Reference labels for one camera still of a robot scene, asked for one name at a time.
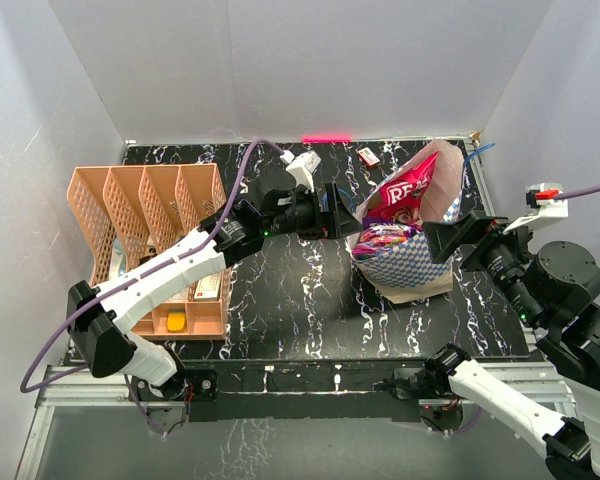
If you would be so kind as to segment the blue checkered paper bag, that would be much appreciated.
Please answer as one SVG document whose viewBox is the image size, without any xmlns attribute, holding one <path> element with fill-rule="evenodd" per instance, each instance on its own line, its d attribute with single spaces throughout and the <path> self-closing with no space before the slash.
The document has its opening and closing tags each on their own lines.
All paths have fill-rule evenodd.
<svg viewBox="0 0 600 480">
<path fill-rule="evenodd" d="M 393 303 L 405 303 L 450 291 L 453 288 L 452 261 L 433 263 L 423 222 L 451 223 L 458 219 L 464 158 L 461 150 L 445 140 L 435 139 L 422 148 L 411 160 L 383 180 L 373 193 L 357 208 L 354 217 L 363 224 L 368 204 L 373 195 L 387 182 L 420 165 L 429 155 L 438 152 L 431 184 L 423 196 L 419 225 L 421 231 L 406 243 L 396 245 L 389 252 L 368 260 L 356 260 L 352 250 L 363 231 L 347 238 L 354 265 L 382 296 Z"/>
</svg>

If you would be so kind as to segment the pink chips bag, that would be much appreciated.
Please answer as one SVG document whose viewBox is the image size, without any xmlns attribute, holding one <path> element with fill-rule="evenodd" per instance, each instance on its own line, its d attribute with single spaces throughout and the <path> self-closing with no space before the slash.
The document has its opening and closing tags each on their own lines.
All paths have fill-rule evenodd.
<svg viewBox="0 0 600 480">
<path fill-rule="evenodd" d="M 369 202 L 363 225 L 419 224 L 423 196 L 431 184 L 438 156 L 438 152 L 429 155 L 417 167 L 383 185 Z"/>
</svg>

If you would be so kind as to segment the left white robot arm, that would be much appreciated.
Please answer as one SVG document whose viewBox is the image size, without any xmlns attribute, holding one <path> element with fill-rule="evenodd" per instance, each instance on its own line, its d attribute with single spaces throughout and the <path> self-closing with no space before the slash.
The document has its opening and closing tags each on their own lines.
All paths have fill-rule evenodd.
<svg viewBox="0 0 600 480">
<path fill-rule="evenodd" d="M 269 237 L 332 240 L 361 232 L 361 222 L 336 185 L 325 189 L 325 204 L 304 186 L 273 189 L 260 204 L 238 194 L 145 264 L 94 287 L 86 282 L 71 287 L 67 331 L 91 375 L 126 374 L 166 399 L 181 396 L 187 384 L 184 365 L 167 348 L 135 334 L 136 324 L 183 289 L 259 252 Z"/>
</svg>

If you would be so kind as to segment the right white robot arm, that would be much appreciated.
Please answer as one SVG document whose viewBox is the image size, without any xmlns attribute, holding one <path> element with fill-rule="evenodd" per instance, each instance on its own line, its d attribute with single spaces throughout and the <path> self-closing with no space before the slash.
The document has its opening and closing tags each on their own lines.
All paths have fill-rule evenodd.
<svg viewBox="0 0 600 480">
<path fill-rule="evenodd" d="M 536 347 L 563 378 L 579 414 L 541 406 L 454 344 L 425 361 L 427 388 L 488 412 L 525 440 L 554 478 L 600 479 L 600 306 L 595 302 L 600 267 L 594 257 L 569 241 L 552 241 L 530 253 L 532 232 L 526 225 L 482 211 L 422 228 L 433 262 L 472 246 L 462 269 L 486 272 L 522 323 L 544 330 Z"/>
</svg>

